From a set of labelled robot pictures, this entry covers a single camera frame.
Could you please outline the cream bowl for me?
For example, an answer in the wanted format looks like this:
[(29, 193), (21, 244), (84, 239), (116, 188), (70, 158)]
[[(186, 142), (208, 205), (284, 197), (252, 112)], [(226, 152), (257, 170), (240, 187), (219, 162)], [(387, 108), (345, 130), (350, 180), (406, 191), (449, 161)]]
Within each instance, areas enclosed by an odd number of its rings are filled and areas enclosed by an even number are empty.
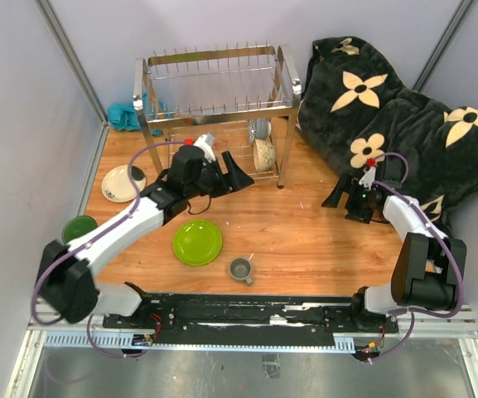
[(253, 163), (257, 172), (267, 172), (276, 162), (276, 151), (272, 143), (255, 139), (253, 143)]

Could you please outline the blue patterned bowl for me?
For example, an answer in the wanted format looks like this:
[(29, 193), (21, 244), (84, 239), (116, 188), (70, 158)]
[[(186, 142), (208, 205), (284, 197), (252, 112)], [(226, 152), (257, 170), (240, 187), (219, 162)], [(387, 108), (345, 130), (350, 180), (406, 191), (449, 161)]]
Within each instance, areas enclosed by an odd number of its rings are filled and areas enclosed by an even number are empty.
[(271, 121), (269, 119), (251, 119), (248, 131), (250, 145), (253, 145), (257, 139), (266, 140), (272, 132)]

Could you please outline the steel wire dish rack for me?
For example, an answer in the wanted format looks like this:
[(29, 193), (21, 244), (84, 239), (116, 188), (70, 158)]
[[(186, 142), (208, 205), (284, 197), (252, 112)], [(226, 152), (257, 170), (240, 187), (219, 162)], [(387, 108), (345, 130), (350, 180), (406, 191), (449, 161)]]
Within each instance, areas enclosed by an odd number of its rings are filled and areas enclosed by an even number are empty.
[[(256, 180), (287, 183), (302, 84), (286, 45), (246, 44), (214, 50), (153, 54), (135, 62), (133, 107), (146, 145), (160, 130), (166, 141), (212, 133)], [(267, 170), (253, 154), (249, 127), (267, 119), (275, 163)]]

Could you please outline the green-lined floral mug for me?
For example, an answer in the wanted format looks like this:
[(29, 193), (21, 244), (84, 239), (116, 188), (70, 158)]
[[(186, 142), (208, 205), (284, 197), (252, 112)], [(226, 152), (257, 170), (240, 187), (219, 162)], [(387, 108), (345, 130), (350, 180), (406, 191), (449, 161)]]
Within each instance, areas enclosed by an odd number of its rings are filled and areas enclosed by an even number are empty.
[(67, 244), (88, 234), (97, 227), (98, 223), (93, 217), (87, 215), (76, 216), (65, 224), (61, 233), (61, 239), (64, 244)]

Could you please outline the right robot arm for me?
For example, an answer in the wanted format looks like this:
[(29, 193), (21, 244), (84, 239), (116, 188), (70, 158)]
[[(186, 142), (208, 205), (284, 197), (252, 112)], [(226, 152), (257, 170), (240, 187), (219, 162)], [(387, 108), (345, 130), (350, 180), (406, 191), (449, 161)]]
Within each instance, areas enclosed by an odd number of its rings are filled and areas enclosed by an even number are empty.
[(389, 283), (362, 287), (351, 299), (350, 325), (360, 332), (405, 313), (452, 318), (464, 302), (466, 244), (439, 230), (416, 198), (401, 193), (408, 174), (398, 153), (369, 158), (356, 174), (341, 174), (322, 203), (335, 208), (346, 194), (346, 219), (369, 224), (379, 215), (403, 242)]

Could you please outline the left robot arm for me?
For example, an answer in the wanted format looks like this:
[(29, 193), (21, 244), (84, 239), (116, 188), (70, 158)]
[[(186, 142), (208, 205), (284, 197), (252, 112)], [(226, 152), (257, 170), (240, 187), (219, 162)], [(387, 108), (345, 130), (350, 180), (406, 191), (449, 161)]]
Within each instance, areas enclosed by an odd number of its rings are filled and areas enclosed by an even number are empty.
[(42, 252), (31, 299), (31, 316), (37, 323), (36, 303), (44, 299), (61, 321), (79, 323), (95, 314), (115, 314), (133, 328), (145, 326), (151, 308), (142, 293), (128, 284), (95, 283), (96, 277), (117, 255), (141, 237), (158, 230), (182, 213), (194, 197), (222, 197), (253, 185), (254, 180), (222, 154), (226, 170), (212, 146), (203, 139), (179, 145), (171, 166), (115, 217), (90, 233), (64, 244), (53, 240)]

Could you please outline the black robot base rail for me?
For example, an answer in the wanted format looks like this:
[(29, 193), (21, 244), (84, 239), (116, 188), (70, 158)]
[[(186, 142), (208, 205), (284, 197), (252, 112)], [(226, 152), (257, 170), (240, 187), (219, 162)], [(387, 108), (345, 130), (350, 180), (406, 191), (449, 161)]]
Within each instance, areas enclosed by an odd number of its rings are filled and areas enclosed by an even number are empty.
[(326, 347), (337, 333), (395, 334), (398, 324), (363, 312), (347, 296), (143, 294), (130, 316), (110, 314), (105, 328), (160, 325), (162, 344), (198, 347)]

